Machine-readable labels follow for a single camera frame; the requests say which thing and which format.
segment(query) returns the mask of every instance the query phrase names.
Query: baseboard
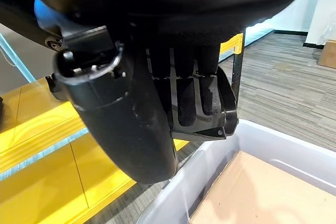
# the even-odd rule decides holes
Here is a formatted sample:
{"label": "baseboard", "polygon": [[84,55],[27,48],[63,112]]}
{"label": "baseboard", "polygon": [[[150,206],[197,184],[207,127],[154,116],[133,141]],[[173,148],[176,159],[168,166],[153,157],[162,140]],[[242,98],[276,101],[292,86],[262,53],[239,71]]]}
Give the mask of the baseboard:
{"label": "baseboard", "polygon": [[290,34],[290,35],[301,35],[301,36],[307,36],[307,31],[287,31],[287,30],[274,30],[275,34]]}
{"label": "baseboard", "polygon": [[324,45],[316,45],[312,43],[303,43],[303,47],[311,47],[311,48],[317,48],[317,49],[323,49]]}

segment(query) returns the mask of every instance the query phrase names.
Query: plastic storage bin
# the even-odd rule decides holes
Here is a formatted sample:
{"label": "plastic storage bin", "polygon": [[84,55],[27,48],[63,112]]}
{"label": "plastic storage bin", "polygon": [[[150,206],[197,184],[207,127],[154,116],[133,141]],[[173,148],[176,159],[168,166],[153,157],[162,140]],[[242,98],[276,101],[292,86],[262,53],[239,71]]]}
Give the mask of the plastic storage bin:
{"label": "plastic storage bin", "polygon": [[235,134],[227,140],[200,146],[137,224],[188,224],[189,215],[239,150],[336,196],[336,152],[239,120]]}

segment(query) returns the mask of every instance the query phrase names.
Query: white wall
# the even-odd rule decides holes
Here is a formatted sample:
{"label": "white wall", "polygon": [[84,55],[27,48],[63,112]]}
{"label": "white wall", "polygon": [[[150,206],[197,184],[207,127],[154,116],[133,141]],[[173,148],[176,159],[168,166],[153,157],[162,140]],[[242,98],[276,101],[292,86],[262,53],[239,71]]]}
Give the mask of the white wall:
{"label": "white wall", "polygon": [[[306,43],[320,44],[319,40],[323,31],[332,18],[336,19],[336,0],[318,0]],[[331,33],[329,39],[336,40],[336,31]]]}
{"label": "white wall", "polygon": [[286,9],[264,22],[275,30],[308,31],[318,0],[294,0]]}

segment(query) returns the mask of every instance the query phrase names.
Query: gray carpet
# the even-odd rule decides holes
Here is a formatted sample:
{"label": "gray carpet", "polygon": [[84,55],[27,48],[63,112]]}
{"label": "gray carpet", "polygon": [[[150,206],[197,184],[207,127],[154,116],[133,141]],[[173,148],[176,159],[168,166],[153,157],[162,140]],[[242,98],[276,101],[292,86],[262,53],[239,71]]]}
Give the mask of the gray carpet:
{"label": "gray carpet", "polygon": [[[305,37],[271,34],[245,50],[238,114],[302,140],[336,150],[336,70],[317,65],[321,50]],[[228,76],[232,59],[221,64]],[[180,151],[185,160],[197,145]],[[135,185],[87,223],[135,223],[165,182]]]}

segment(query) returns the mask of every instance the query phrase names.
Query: cardboard box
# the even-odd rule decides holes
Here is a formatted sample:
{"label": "cardboard box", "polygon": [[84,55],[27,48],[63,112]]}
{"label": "cardboard box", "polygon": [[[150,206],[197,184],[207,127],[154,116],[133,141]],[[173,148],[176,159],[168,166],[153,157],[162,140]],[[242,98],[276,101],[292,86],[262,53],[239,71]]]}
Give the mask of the cardboard box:
{"label": "cardboard box", "polygon": [[328,40],[324,46],[319,65],[336,68],[336,40]]}
{"label": "cardboard box", "polygon": [[335,224],[336,197],[239,152],[214,182],[190,223]]}

